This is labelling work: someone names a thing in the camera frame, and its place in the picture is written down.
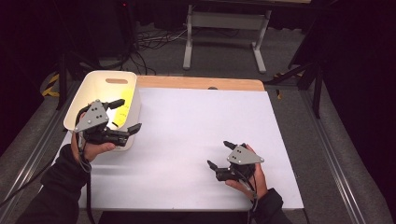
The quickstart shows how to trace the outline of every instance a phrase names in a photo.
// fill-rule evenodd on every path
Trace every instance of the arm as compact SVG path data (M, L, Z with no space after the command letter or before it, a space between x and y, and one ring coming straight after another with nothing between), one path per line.
M76 223L78 199L89 174L79 165L78 147L73 134L72 144L65 145L59 158L41 178L43 188L33 198L17 223ZM92 161L98 154L114 149L114 144L87 143L84 157Z
M259 199L258 206L254 213L251 213L253 218L258 224L283 224L291 223L282 211L282 197L274 190L268 189L267 183L265 182L265 175L262 171L262 166L256 163L256 171L254 173L256 186L257 186L257 197ZM255 186L254 179L249 179L252 186ZM238 189L245 193L245 195L252 201L253 195L246 189L241 183L234 180L227 180L226 185Z

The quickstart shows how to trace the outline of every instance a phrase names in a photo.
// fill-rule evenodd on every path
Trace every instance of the white plastic basket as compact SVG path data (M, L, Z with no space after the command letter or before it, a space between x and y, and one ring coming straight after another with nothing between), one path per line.
M82 81L67 111L66 117L64 118L64 127L70 132L73 132L76 127L75 124L78 111L97 99L102 103L124 99L125 105L117 109L107 110L110 120L107 127L111 130L127 131L127 129L134 126L139 119L141 101L136 81L137 76L132 72L90 72ZM115 119L118 121L119 127L112 124L112 121ZM126 150L132 146L133 141L134 135L129 137L125 147L117 147L115 150Z

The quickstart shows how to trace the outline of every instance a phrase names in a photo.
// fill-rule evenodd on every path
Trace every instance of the black sleeve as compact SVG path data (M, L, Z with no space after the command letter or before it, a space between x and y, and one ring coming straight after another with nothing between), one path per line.
M282 197L274 189L269 189L260 200L253 218L257 224L290 224L282 211Z
M41 178L43 188L30 202L17 223L76 223L81 188L86 174L76 163L70 145L65 145L59 158Z

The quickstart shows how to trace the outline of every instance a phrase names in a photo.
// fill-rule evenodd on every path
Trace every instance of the hand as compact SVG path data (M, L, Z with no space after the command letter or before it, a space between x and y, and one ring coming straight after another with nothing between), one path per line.
M247 149L254 152L253 148L251 148L249 145L247 145ZM254 172L254 177L256 179L257 197L258 199L260 199L268 192L267 183L265 182L265 175L262 171L262 166L260 163L256 163L256 171ZM255 188L253 176L249 179L249 182L251 186ZM253 194L249 190L247 190L247 188L241 183L234 180L226 180L225 184L234 189L242 191L251 201L253 201Z
M79 163L78 144L77 144L76 133L74 132L72 133L71 148L76 162ZM113 143L103 143L101 145L94 145L91 143L87 143L84 148L84 157L89 162L91 162L96 158L97 155L107 151L111 151L114 148L116 148L116 145L114 145Z

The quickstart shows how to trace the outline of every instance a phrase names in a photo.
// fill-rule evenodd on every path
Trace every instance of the white paper sheet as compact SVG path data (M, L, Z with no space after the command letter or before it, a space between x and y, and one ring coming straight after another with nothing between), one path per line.
M267 186L284 208L304 207L267 92L142 88L140 94L143 125L133 146L92 163L92 208L248 210L246 196L219 182L206 162L230 165L224 140L248 143L265 159ZM83 190L81 207L85 198Z

